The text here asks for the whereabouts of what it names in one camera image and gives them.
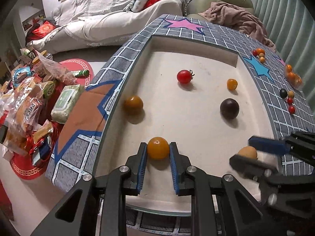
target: tan ball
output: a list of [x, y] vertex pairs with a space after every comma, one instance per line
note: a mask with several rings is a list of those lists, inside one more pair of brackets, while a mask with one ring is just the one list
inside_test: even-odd
[[243, 147], [239, 150], [238, 154], [250, 159], [257, 159], [257, 150], [252, 146]]

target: table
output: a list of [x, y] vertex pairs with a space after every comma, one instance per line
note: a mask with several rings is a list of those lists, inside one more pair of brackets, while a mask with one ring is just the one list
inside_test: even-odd
[[[261, 95], [274, 138], [286, 136], [294, 130], [314, 132], [313, 116], [303, 93], [295, 90], [295, 115], [288, 113], [287, 104], [279, 96], [281, 88], [292, 89], [284, 79], [284, 62], [279, 56], [257, 40], [238, 31], [205, 21], [162, 15], [133, 36], [112, 56], [80, 97], [74, 108], [74, 111], [77, 111], [70, 115], [46, 172], [47, 178], [63, 191], [70, 190], [83, 175], [95, 173], [94, 165], [100, 155], [98, 146], [102, 143], [102, 132], [105, 127], [109, 127], [108, 119], [111, 118], [119, 92], [151, 36], [185, 38], [238, 54]], [[251, 55], [251, 51], [258, 47], [266, 51], [265, 69], [262, 71], [257, 69], [255, 58]], [[91, 101], [89, 106], [86, 105], [87, 99]], [[85, 106], [84, 111], [79, 109], [82, 106]], [[313, 167], [286, 155], [282, 157], [279, 166], [279, 170], [281, 169], [285, 175], [305, 175], [311, 173]], [[146, 212], [147, 210], [127, 212], [130, 218], [127, 218], [129, 226], [158, 234], [189, 234], [187, 228], [183, 231], [180, 226], [187, 224], [184, 220], [189, 218], [161, 217]]]

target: floor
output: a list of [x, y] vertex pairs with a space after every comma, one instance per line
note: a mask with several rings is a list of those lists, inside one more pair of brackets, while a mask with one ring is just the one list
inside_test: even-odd
[[[60, 62], [70, 58], [84, 59], [90, 63], [96, 74], [118, 48], [118, 46], [110, 46], [62, 52], [54, 54], [54, 60]], [[30, 236], [64, 195], [44, 175], [32, 181], [20, 179], [13, 172], [10, 163], [1, 158], [0, 179], [12, 203], [15, 218], [12, 224], [21, 236]], [[144, 232], [128, 229], [128, 235], [131, 236], [144, 234]]]

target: black ball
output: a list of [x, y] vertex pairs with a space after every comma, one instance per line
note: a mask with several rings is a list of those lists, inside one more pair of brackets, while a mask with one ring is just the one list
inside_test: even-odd
[[227, 120], [235, 119], [239, 113], [239, 105], [236, 100], [227, 98], [221, 103], [220, 112], [221, 115]]
[[286, 98], [288, 96], [288, 92], [285, 89], [280, 90], [280, 97]]

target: striped blanket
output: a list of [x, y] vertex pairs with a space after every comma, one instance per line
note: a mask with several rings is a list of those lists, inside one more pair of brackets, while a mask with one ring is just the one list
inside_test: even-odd
[[53, 12], [56, 24], [63, 26], [78, 17], [123, 11], [133, 0], [66, 0]]

